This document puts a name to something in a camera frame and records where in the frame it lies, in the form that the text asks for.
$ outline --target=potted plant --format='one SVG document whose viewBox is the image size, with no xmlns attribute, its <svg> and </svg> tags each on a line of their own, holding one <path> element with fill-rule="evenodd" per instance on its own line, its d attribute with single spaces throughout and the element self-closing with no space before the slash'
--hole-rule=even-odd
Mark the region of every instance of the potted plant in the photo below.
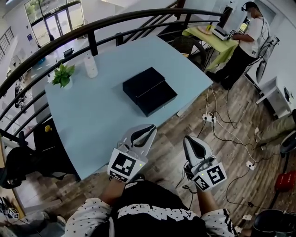
<svg viewBox="0 0 296 237">
<path fill-rule="evenodd" d="M 61 87 L 69 89 L 72 87 L 71 75 L 75 71 L 75 66 L 68 67 L 67 65 L 60 64 L 59 70 L 55 69 L 55 77 L 52 84 L 60 84 Z"/>
</svg>

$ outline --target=ceiling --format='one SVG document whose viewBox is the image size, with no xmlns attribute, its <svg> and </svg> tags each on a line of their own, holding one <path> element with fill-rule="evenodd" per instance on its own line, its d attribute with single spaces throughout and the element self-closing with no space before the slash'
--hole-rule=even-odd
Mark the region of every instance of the ceiling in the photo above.
<svg viewBox="0 0 296 237">
<path fill-rule="evenodd" d="M 0 0 L 0 17 L 15 8 L 19 3 L 26 3 L 28 0 Z"/>
</svg>

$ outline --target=patterned sleeve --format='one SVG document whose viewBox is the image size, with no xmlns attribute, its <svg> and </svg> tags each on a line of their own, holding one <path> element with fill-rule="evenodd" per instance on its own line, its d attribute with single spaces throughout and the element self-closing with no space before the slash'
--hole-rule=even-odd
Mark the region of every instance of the patterned sleeve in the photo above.
<svg viewBox="0 0 296 237">
<path fill-rule="evenodd" d="M 104 223 L 111 207 L 99 198 L 87 199 L 66 223 L 65 237 L 90 237 L 94 229 Z"/>
<path fill-rule="evenodd" d="M 201 218 L 205 221 L 205 226 L 209 235 L 221 237 L 237 236 L 227 209 L 208 212 Z"/>
</svg>

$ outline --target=power strip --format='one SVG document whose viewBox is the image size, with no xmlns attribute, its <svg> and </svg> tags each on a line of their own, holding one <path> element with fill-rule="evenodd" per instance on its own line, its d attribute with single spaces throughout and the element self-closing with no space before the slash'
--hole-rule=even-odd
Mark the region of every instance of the power strip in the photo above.
<svg viewBox="0 0 296 237">
<path fill-rule="evenodd" d="M 250 168 L 250 170 L 254 170 L 254 169 L 255 169 L 255 164 L 253 164 L 253 163 L 250 162 L 250 161 L 247 161 L 246 166 L 247 166 L 248 168 Z"/>
<path fill-rule="evenodd" d="M 207 121 L 207 122 L 209 122 L 209 123 L 213 123 L 212 120 L 214 120 L 214 124 L 215 124 L 216 121 L 217 121 L 217 119 L 216 119 L 216 117 L 215 117 L 214 115 L 210 115 L 210 114 L 208 114 L 208 113 L 204 113 L 204 114 L 203 114 L 203 121 Z"/>
</svg>

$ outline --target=white bottle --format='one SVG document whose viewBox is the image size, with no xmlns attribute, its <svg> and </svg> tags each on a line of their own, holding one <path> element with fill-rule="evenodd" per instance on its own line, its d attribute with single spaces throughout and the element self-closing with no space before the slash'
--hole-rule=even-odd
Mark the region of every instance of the white bottle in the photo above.
<svg viewBox="0 0 296 237">
<path fill-rule="evenodd" d="M 86 54 L 84 58 L 84 65 L 86 73 L 90 78 L 94 78 L 98 75 L 98 68 L 92 55 Z"/>
</svg>

